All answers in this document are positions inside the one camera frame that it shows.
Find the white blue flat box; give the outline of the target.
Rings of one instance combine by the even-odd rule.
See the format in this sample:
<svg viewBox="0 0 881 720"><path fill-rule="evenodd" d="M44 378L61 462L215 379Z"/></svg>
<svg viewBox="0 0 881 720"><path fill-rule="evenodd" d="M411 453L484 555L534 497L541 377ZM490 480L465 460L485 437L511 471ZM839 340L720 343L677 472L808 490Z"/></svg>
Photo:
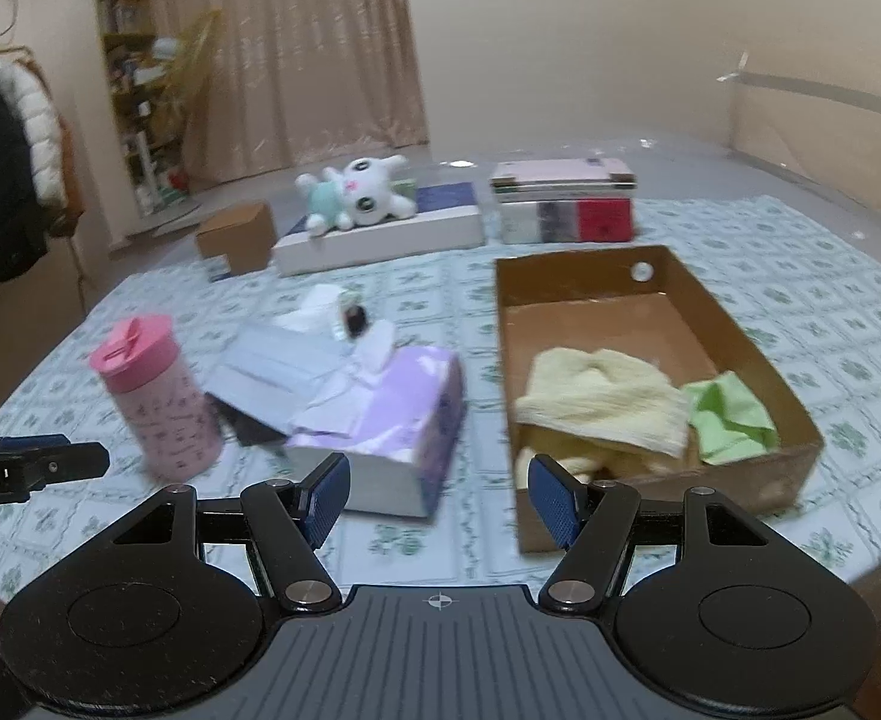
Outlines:
<svg viewBox="0 0 881 720"><path fill-rule="evenodd" d="M486 242L481 208L471 182L427 185L417 189L419 213L353 231L331 231L313 239L297 223L271 250L283 277L349 266L474 249Z"/></svg>

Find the stack of books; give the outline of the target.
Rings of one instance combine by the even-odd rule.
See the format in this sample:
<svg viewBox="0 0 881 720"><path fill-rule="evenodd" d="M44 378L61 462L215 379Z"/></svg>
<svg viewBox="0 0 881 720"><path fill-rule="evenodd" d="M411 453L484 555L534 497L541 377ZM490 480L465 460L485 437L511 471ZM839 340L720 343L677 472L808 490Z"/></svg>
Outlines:
<svg viewBox="0 0 881 720"><path fill-rule="evenodd" d="M495 166L489 184L500 205L505 244L634 239L637 179L624 161L505 161Z"/></svg>

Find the green cleaning cloth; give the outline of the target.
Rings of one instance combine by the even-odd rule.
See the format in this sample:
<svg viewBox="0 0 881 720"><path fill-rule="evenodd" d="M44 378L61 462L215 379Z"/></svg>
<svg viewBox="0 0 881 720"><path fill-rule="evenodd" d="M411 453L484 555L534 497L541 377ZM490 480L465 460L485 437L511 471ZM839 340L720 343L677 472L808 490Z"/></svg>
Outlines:
<svg viewBox="0 0 881 720"><path fill-rule="evenodd" d="M689 426L705 465L728 465L780 447L769 411L735 372L686 383L681 392L689 401Z"/></svg>

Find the plastic wrapped headboard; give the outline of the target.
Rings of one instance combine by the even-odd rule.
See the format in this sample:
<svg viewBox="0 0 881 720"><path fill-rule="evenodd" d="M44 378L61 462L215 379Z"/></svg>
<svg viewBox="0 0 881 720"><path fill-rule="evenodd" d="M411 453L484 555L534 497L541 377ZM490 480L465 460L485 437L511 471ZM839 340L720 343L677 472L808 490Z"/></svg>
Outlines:
<svg viewBox="0 0 881 720"><path fill-rule="evenodd" d="M754 47L721 81L733 151L881 216L881 49Z"/></svg>

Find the pink tumbler cup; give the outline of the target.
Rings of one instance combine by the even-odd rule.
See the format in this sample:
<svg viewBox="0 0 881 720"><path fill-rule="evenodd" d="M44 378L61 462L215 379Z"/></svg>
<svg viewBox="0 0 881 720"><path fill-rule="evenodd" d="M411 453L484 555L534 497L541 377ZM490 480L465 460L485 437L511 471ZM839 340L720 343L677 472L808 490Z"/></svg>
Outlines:
<svg viewBox="0 0 881 720"><path fill-rule="evenodd" d="M89 366L138 440L152 476L185 483L219 460L221 427L175 338L172 317L116 322Z"/></svg>

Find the black red round pad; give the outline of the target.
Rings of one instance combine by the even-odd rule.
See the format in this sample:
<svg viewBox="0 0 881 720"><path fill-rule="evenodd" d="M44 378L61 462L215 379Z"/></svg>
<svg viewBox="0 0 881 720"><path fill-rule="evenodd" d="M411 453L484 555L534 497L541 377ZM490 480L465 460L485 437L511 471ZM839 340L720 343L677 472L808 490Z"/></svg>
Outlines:
<svg viewBox="0 0 881 720"><path fill-rule="evenodd" d="M369 327L369 317L367 310L362 304L351 304L341 310L342 330L346 333L347 338L355 340L362 337L365 330Z"/></svg>

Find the white bunny plush toy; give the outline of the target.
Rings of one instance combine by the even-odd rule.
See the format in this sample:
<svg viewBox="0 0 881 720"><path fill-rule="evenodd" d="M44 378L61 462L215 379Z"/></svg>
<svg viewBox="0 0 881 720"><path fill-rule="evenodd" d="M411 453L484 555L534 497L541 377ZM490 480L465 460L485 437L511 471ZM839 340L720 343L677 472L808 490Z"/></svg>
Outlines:
<svg viewBox="0 0 881 720"><path fill-rule="evenodd" d="M321 176L300 174L294 185L305 200L305 231L321 238L330 231L375 226L388 218L417 215L417 203L395 188L395 174L408 165L403 154L357 158L341 171L325 167Z"/></svg>

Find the purple tissue pack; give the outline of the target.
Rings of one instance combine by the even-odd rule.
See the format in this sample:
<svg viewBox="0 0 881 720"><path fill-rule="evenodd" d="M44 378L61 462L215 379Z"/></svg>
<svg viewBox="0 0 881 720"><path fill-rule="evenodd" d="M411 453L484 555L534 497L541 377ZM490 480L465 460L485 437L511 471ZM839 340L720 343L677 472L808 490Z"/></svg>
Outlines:
<svg viewBox="0 0 881 720"><path fill-rule="evenodd" d="M282 450L301 473L344 455L349 511L431 518L465 411L455 351L399 344L393 322L377 320L296 416Z"/></svg>

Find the yellow towel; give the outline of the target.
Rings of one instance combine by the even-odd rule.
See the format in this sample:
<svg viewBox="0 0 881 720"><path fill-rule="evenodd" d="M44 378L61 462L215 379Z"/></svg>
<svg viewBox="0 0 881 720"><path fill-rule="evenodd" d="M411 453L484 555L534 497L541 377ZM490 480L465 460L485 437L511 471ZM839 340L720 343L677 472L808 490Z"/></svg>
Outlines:
<svg viewBox="0 0 881 720"><path fill-rule="evenodd" d="M520 437L520 489L539 454L580 481L674 475L691 466L686 395L657 366L614 349L539 353L510 416Z"/></svg>

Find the white down jacket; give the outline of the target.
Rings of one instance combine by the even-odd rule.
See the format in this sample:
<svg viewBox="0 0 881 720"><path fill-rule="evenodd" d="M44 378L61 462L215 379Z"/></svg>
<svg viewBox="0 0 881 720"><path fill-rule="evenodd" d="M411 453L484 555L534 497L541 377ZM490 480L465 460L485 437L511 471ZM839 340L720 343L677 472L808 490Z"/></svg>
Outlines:
<svg viewBox="0 0 881 720"><path fill-rule="evenodd" d="M65 210L63 132L52 96L24 62L4 59L0 59L0 91L24 130L38 203Z"/></svg>

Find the small brown cardboard box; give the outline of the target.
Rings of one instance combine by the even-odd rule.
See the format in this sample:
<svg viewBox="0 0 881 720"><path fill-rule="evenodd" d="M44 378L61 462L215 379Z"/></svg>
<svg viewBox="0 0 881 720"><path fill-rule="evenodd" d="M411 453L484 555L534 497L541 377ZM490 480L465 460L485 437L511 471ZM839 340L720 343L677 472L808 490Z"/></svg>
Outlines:
<svg viewBox="0 0 881 720"><path fill-rule="evenodd" d="M196 249L211 281L264 270L278 234L268 203L242 203L217 211L196 231Z"/></svg>

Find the wooden bookshelf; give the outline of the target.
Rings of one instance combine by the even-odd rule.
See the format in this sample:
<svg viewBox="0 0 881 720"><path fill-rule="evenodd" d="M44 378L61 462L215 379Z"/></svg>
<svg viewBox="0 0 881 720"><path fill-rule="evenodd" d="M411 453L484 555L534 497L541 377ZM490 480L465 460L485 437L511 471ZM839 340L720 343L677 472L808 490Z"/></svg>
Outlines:
<svg viewBox="0 0 881 720"><path fill-rule="evenodd" d="M187 195L182 138L172 124L167 71L177 43L157 34L149 0L95 0L107 83L141 218Z"/></svg>

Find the white fashion sock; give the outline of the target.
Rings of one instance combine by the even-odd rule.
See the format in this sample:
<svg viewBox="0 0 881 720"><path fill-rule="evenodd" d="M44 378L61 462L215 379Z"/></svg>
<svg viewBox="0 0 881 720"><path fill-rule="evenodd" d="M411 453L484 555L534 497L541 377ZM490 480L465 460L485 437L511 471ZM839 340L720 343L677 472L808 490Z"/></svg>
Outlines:
<svg viewBox="0 0 881 720"><path fill-rule="evenodd" d="M296 309L273 317L271 323L289 332L321 333L342 340L347 337L347 312L358 305L353 291L336 284L315 284Z"/></svg>

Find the beige curtain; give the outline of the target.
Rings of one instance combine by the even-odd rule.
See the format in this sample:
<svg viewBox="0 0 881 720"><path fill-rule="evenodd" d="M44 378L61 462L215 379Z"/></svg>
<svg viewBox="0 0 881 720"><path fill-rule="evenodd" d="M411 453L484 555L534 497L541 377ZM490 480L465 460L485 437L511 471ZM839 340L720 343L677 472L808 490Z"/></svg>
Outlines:
<svg viewBox="0 0 881 720"><path fill-rule="evenodd" d="M188 176L263 172L427 142L409 0L149 0L164 36L221 16L184 141Z"/></svg>

